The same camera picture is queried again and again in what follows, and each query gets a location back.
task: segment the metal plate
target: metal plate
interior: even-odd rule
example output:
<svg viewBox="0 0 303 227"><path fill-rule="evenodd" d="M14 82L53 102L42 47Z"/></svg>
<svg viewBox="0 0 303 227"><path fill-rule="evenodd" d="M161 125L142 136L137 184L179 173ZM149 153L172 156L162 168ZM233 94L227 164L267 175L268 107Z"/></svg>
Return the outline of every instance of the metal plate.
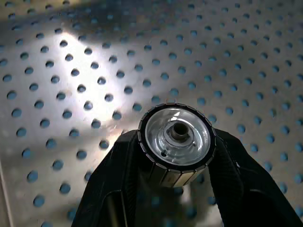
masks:
<svg viewBox="0 0 303 227"><path fill-rule="evenodd" d="M295 0L3 1L1 226L70 226L85 178L121 131L171 101L238 136L301 216L301 9ZM207 172L200 181L180 196L143 189L138 226L222 226Z"/></svg>

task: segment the cylindrical roller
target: cylindrical roller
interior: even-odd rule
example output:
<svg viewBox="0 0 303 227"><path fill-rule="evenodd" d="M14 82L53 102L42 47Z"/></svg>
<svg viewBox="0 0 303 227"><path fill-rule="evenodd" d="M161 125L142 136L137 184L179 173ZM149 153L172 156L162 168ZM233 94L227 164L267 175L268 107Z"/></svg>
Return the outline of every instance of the cylindrical roller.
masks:
<svg viewBox="0 0 303 227"><path fill-rule="evenodd" d="M180 187L193 181L214 157L215 132L197 110L162 104L149 110L138 129L139 160L152 184Z"/></svg>

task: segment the metal hub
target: metal hub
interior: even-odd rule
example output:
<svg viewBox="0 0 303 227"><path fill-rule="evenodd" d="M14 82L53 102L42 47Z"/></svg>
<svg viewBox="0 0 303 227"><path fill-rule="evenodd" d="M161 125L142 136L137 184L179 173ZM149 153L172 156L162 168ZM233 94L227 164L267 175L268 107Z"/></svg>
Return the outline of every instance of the metal hub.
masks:
<svg viewBox="0 0 303 227"><path fill-rule="evenodd" d="M146 124L145 136L155 155L178 166L197 163L210 147L210 135L204 122L181 108L156 112Z"/></svg>

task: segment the perforated metal sheet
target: perforated metal sheet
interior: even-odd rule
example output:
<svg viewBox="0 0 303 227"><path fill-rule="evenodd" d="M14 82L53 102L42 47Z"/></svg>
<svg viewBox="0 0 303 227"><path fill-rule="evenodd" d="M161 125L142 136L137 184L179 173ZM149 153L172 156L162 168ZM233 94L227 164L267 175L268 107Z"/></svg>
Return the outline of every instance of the perforated metal sheet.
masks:
<svg viewBox="0 0 303 227"><path fill-rule="evenodd" d="M167 101L238 136L303 215L300 1L14 0L0 12L1 226L70 226L122 130ZM184 189L143 185L137 226L222 226L208 172Z"/></svg>

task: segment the circular rim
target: circular rim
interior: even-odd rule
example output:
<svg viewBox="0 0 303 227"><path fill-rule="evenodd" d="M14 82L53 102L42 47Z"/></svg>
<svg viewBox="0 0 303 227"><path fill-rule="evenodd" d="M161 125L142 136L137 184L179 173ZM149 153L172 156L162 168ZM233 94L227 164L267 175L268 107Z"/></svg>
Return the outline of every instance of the circular rim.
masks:
<svg viewBox="0 0 303 227"><path fill-rule="evenodd" d="M172 138L173 134L168 132L176 124L183 124L188 130L189 137L186 141L177 142ZM180 107L169 106L155 112L148 119L144 133L150 150L163 161L177 166L190 166L201 161L208 153L211 143L205 123L196 114ZM163 157L162 152L167 149L172 153Z"/></svg>
<svg viewBox="0 0 303 227"><path fill-rule="evenodd" d="M147 143L147 140L146 140L146 137L145 137L145 128L146 128L148 120L156 112L158 112L160 110L163 110L163 109L166 109L166 108L172 108L172 107L181 108L181 109L184 109L184 110L187 110L187 111L193 113L205 124L205 126L207 127L207 129L209 131L209 134L210 134L209 150L208 150L207 154L200 161L198 161L194 164L187 165L187 166L178 166L178 165L168 163L168 162L160 159L157 155L155 155L154 152L152 152L151 149L148 146L148 143ZM179 171L195 170L195 169L200 168L201 166L206 165L206 163L208 163L208 161L214 156L215 133L214 133L214 130L213 130L210 122L200 112L198 112L197 110L195 110L191 107L188 107L186 105L182 105L182 104L162 104L162 105L156 106L155 108L152 108L141 119L138 131L140 132L139 133L140 134L139 135L139 141L144 146L144 149L145 149L146 153L153 160L155 160L156 163L159 163L159 164L165 166L167 169L174 169L174 170L179 170Z"/></svg>

